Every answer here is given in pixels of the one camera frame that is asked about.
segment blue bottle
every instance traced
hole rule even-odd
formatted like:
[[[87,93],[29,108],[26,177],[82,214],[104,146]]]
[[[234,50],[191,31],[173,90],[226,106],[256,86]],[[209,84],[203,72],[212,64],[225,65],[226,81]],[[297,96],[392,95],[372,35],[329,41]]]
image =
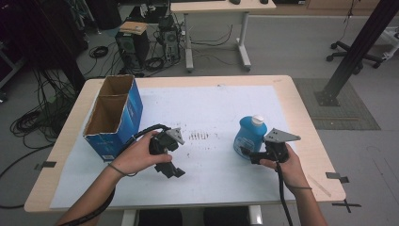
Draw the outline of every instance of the blue bottle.
[[[258,153],[261,149],[267,127],[263,122],[263,117],[259,115],[244,117],[240,120],[240,125],[241,128],[235,137],[233,148],[242,157],[249,159],[249,152]]]

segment floor mat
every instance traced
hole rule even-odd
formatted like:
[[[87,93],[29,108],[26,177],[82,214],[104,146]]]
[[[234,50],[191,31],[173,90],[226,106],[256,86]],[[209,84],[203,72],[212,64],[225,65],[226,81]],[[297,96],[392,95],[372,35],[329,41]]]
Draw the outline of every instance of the floor mat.
[[[349,82],[337,99],[340,106],[320,106],[314,97],[327,84],[324,78],[296,78],[294,83],[308,110],[314,127],[320,130],[380,130],[372,114]]]

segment person's left hand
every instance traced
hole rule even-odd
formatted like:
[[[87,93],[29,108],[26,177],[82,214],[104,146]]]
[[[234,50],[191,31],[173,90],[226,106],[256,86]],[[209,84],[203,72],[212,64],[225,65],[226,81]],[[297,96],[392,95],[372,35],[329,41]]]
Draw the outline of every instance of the person's left hand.
[[[144,135],[139,141],[130,145],[111,163],[112,166],[126,174],[131,174],[142,171],[157,163],[170,162],[172,156],[169,154],[150,154],[150,139],[156,134],[158,134],[158,132],[151,131]]]

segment bracelet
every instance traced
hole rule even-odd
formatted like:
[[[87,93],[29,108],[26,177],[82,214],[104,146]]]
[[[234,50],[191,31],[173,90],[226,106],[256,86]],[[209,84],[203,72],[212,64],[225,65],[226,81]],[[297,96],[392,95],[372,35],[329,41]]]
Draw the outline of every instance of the bracelet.
[[[119,172],[120,174],[122,174],[123,176],[133,177],[133,176],[136,176],[136,174],[137,174],[137,173],[134,173],[134,174],[126,174],[126,173],[120,171],[118,168],[112,166],[112,164],[110,164],[110,163],[108,163],[108,167],[110,167],[110,168],[112,168],[112,169],[118,171],[118,172]]]
[[[308,190],[311,190],[311,187],[309,187],[309,186],[290,186],[290,185],[288,185],[287,183],[285,183],[285,185],[286,185],[288,188],[293,188],[293,189],[308,189]]]

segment floor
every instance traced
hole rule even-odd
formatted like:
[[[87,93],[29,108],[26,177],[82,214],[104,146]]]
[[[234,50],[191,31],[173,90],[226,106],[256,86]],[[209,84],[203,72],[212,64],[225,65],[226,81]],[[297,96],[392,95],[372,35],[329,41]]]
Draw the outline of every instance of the floor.
[[[128,10],[121,7],[121,15]],[[251,16],[246,38],[252,63],[250,72],[240,66],[241,59],[235,47],[239,26],[234,26],[231,38],[224,45],[213,48],[194,46],[195,70],[192,73],[186,71],[182,59],[181,63],[153,76],[288,74],[293,78],[330,78],[340,60],[336,58],[332,62],[326,62],[326,56],[336,51],[331,50],[329,45],[342,36],[343,41],[350,44],[366,20],[365,17],[353,17],[345,29],[344,17]],[[398,18],[391,25],[398,26]],[[112,32],[88,33],[89,49],[115,41]],[[191,32],[193,40],[218,40],[229,32],[229,28],[210,25],[191,27]],[[390,48],[383,40],[378,40],[370,53],[382,56]],[[86,77],[105,75],[111,61],[112,57],[106,62],[105,58],[100,59]],[[86,73],[93,67],[94,60],[85,52],[77,58],[77,63],[82,73]],[[349,183],[343,184],[347,202],[361,205],[347,209],[331,203],[320,203],[329,225],[399,224],[399,165],[396,164],[396,159],[399,159],[398,65],[398,55],[384,62],[378,69],[374,69],[372,63],[364,61],[360,74],[349,79],[381,127],[380,131],[317,131],[335,170],[348,177]],[[8,129],[13,121],[38,105],[36,89],[37,81],[28,66],[3,87],[8,101],[0,104],[1,171],[29,153],[22,139],[12,135]],[[41,146],[45,140],[41,133],[34,133],[27,137],[26,143]],[[50,149],[45,149],[30,155],[1,177],[1,205],[24,203],[40,174],[34,168],[47,158],[49,152]],[[289,209],[295,225],[299,225],[295,206],[289,205]],[[187,209],[184,212],[186,225],[201,225],[198,216],[197,220],[193,220],[195,210]],[[287,225],[280,205],[262,206],[262,212],[264,225]],[[0,209],[0,225],[52,225],[60,215],[31,214],[26,213],[23,208]],[[121,211],[107,211],[99,225],[120,225],[121,218]]]

